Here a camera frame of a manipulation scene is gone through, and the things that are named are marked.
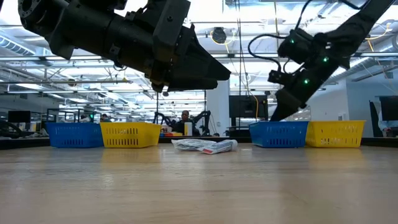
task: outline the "computer monitor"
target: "computer monitor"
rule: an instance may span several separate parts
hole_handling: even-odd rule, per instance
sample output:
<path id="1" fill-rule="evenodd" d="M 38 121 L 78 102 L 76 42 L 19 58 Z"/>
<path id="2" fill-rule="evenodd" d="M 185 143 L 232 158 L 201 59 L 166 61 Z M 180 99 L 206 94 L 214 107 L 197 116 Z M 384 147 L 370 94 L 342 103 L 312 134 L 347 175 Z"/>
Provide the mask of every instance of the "computer monitor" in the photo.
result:
<path id="1" fill-rule="evenodd" d="M 265 118 L 268 120 L 268 99 L 266 95 L 256 96 L 259 105 L 257 113 L 257 101 L 250 96 L 229 96 L 230 118 Z"/>
<path id="2" fill-rule="evenodd" d="M 383 121 L 398 121 L 398 96 L 380 97 Z"/>
<path id="3" fill-rule="evenodd" d="M 30 111 L 8 111 L 8 122 L 30 123 Z"/>

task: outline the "workstation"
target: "workstation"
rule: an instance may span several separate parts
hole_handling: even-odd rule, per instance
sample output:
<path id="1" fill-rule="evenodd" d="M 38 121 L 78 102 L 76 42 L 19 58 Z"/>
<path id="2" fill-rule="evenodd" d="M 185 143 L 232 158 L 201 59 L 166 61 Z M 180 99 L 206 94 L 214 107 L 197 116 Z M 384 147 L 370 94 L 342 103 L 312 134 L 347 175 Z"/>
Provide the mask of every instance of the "workstation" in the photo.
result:
<path id="1" fill-rule="evenodd" d="M 396 223 L 394 1 L 96 4 L 2 5 L 1 223 Z"/>

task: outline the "person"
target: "person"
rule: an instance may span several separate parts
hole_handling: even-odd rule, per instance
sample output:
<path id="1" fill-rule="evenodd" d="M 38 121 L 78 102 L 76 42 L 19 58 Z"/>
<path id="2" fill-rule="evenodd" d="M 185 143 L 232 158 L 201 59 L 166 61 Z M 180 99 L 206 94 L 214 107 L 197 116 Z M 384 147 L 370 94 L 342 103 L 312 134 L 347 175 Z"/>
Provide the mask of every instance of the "person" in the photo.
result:
<path id="1" fill-rule="evenodd" d="M 379 113 L 379 128 L 386 138 L 394 138 L 394 133 L 391 128 L 398 128 L 398 121 L 383 121 L 382 111 Z"/>
<path id="2" fill-rule="evenodd" d="M 101 122 L 112 122 L 112 121 L 108 118 L 108 115 L 102 114 Z"/>
<path id="3" fill-rule="evenodd" d="M 194 136 L 200 136 L 199 130 L 195 127 L 194 120 L 189 118 L 189 111 L 185 110 L 181 114 L 181 121 L 175 123 L 173 126 L 173 131 L 177 133 L 184 133 L 185 132 L 185 123 L 191 122 L 192 123 L 192 134 Z"/>
<path id="4" fill-rule="evenodd" d="M 87 117 L 86 115 L 81 115 L 80 122 L 81 123 L 89 123 L 89 122 L 91 122 L 91 119 L 89 117 Z"/>

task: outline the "desk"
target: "desk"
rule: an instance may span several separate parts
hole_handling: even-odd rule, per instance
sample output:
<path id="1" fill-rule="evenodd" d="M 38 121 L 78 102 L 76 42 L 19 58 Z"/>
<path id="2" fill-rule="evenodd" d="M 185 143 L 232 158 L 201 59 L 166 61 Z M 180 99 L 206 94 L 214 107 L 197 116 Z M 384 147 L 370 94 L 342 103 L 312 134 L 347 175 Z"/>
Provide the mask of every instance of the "desk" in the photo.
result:
<path id="1" fill-rule="evenodd" d="M 1 223 L 391 223 L 398 150 L 0 151 Z"/>

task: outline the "ceiling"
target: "ceiling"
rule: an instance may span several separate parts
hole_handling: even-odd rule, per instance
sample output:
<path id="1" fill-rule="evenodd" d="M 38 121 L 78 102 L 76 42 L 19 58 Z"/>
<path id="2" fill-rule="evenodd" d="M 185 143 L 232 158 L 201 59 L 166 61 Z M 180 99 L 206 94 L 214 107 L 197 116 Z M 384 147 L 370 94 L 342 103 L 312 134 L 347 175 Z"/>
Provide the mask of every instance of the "ceiling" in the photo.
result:
<path id="1" fill-rule="evenodd" d="M 268 73 L 276 68 L 276 64 L 248 58 L 243 66 L 239 64 L 238 59 L 230 60 L 221 57 L 226 54 L 239 53 L 240 44 L 236 23 L 238 18 L 242 22 L 242 45 L 246 54 L 249 41 L 259 34 L 287 35 L 289 30 L 294 28 L 305 1 L 240 0 L 240 2 L 239 12 L 236 10 L 234 0 L 191 0 L 190 12 L 184 25 L 187 27 L 191 24 L 195 25 L 200 44 L 209 53 L 218 56 L 220 62 L 231 70 L 232 76 L 229 84 L 232 94 L 239 93 L 239 71 L 244 73 L 244 68 L 248 73 L 248 80 L 246 82 L 243 75 L 243 83 L 248 83 L 250 89 L 256 89 L 254 94 L 262 94 L 265 90 L 275 91 L 279 86 L 269 83 L 267 78 Z M 130 0 L 126 10 L 117 13 L 124 16 L 128 11 L 135 11 L 145 4 L 145 0 Z M 388 9 L 371 31 L 371 37 L 374 39 L 371 43 L 375 46 L 375 52 L 377 49 L 383 52 L 398 52 L 398 49 L 393 47 L 377 48 L 378 45 L 381 46 L 395 37 L 398 31 L 396 10 L 398 10 L 396 5 Z M 313 1 L 303 15 L 301 28 L 310 34 L 327 32 L 337 28 L 355 12 L 344 4 Z M 213 42 L 210 34 L 214 27 L 224 28 L 228 36 L 226 45 Z M 15 49 L 9 50 L 0 47 L 1 80 L 49 81 L 48 84 L 31 86 L 11 85 L 9 90 L 46 91 L 49 97 L 66 104 L 65 107 L 68 108 L 92 104 L 101 105 L 96 106 L 97 109 L 114 113 L 115 116 L 125 116 L 127 112 L 133 110 L 135 113 L 132 115 L 134 116 L 153 117 L 157 95 L 151 90 L 150 82 L 144 78 L 143 73 L 131 68 L 119 72 L 114 69 L 112 61 L 102 60 L 81 49 L 74 51 L 75 57 L 70 61 L 54 57 L 49 50 L 48 43 L 43 38 L 24 30 L 21 26 L 16 0 L 4 1 L 0 13 L 0 37 L 17 43 L 18 46 L 26 50 L 27 54 L 33 52 L 31 57 L 26 57 L 20 52 L 15 53 Z M 263 38 L 252 44 L 252 50 L 257 54 L 275 54 L 279 44 L 277 39 Z M 364 42 L 358 51 L 370 52 L 371 50 L 369 44 Z M 39 56 L 47 58 L 43 61 L 38 58 Z M 294 71 L 298 67 L 299 65 L 295 63 L 288 63 L 286 66 L 288 71 Z M 372 65 L 369 67 L 369 71 L 380 69 L 380 67 L 380 65 Z M 339 69 L 334 75 L 344 72 Z M 54 84 L 73 80 L 85 83 Z M 192 114 L 198 114 L 205 109 L 203 91 L 169 93 L 169 96 L 159 95 L 159 99 L 162 102 L 161 112 L 170 115 L 179 113 L 183 109 L 189 109 Z"/>

